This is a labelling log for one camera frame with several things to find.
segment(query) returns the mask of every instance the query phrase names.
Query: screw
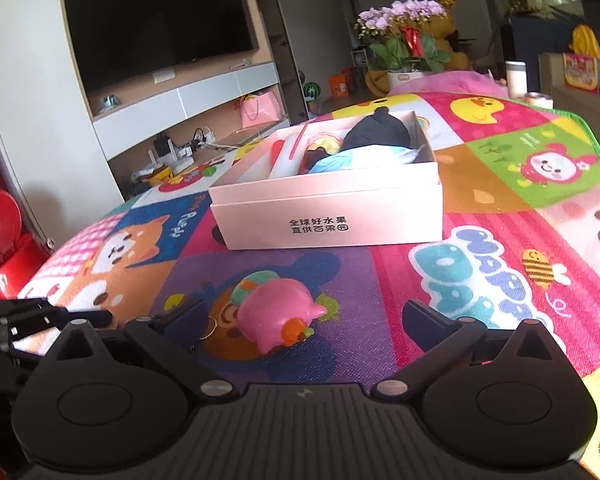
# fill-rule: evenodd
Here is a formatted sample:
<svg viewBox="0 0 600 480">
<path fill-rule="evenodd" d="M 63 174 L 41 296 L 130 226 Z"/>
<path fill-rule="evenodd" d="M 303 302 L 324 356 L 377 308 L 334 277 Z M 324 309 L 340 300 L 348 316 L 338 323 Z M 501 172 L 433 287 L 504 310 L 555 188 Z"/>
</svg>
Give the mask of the screw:
<svg viewBox="0 0 600 480">
<path fill-rule="evenodd" d="M 398 397 L 405 394 L 409 387 L 402 381 L 387 379 L 376 384 L 376 390 L 387 397 Z"/>
<path fill-rule="evenodd" d="M 231 386 L 231 383 L 223 380 L 207 381 L 200 386 L 202 393 L 209 397 L 222 397 L 231 393 L 233 389 L 234 387 Z"/>
</svg>

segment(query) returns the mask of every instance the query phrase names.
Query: orchid plant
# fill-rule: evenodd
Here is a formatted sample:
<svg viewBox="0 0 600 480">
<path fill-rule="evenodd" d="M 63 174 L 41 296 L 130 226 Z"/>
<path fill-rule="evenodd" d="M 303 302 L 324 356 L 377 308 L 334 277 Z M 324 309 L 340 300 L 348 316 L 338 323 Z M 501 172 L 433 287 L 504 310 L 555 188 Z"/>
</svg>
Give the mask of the orchid plant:
<svg viewBox="0 0 600 480">
<path fill-rule="evenodd" d="M 370 48 L 378 56 L 380 68 L 442 72 L 442 63 L 451 56 L 436 48 L 432 35 L 423 33 L 424 24 L 433 16 L 446 16 L 445 7 L 436 1 L 395 1 L 391 7 L 360 12 L 356 27 L 360 38 L 376 41 Z"/>
</svg>

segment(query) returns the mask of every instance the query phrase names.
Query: toy pig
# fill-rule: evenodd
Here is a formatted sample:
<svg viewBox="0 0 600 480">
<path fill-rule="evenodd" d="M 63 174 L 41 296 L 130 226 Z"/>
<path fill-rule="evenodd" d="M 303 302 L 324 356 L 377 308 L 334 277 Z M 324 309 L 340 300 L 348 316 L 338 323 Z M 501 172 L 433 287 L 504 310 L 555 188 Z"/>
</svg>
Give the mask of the toy pig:
<svg viewBox="0 0 600 480">
<path fill-rule="evenodd" d="M 267 281 L 260 275 L 264 272 L 269 273 Z M 277 278 L 272 271 L 254 274 L 236 287 L 236 291 L 248 291 L 236 306 L 238 328 L 256 343 L 258 351 L 267 354 L 276 346 L 291 346 L 313 335 L 309 325 L 326 314 L 327 309 L 314 303 L 309 290 L 298 280 Z"/>
</svg>

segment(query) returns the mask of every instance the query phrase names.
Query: pink gift bag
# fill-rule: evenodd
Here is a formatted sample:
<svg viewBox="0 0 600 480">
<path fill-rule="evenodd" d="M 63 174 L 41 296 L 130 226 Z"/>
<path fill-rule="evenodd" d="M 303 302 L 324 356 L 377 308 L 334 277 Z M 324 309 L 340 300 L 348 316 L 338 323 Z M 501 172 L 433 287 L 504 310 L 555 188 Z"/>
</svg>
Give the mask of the pink gift bag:
<svg viewBox="0 0 600 480">
<path fill-rule="evenodd" d="M 280 103 L 272 91 L 263 95 L 250 96 L 245 101 L 241 101 L 240 115 L 243 128 L 272 123 L 282 118 Z"/>
</svg>

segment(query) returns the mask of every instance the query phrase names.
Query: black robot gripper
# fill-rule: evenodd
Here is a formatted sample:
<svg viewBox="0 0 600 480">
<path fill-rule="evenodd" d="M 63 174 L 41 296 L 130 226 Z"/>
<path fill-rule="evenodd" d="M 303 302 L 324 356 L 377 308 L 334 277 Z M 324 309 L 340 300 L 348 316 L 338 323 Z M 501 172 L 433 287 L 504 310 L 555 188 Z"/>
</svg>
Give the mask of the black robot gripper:
<svg viewBox="0 0 600 480">
<path fill-rule="evenodd" d="M 115 330 L 62 314 L 61 335 L 7 392 L 14 435 L 8 442 L 26 457 L 16 474 L 591 478 L 577 459 L 595 429 L 595 405 L 538 320 L 515 331 L 488 330 L 473 318 L 449 320 L 410 301 L 403 326 L 425 354 L 369 394 L 355 383 L 250 384 L 239 394 L 195 352 L 164 337 L 190 307 Z M 9 328 L 3 318 L 0 326 Z M 20 373 L 18 362 L 4 364 L 5 377 Z"/>
</svg>

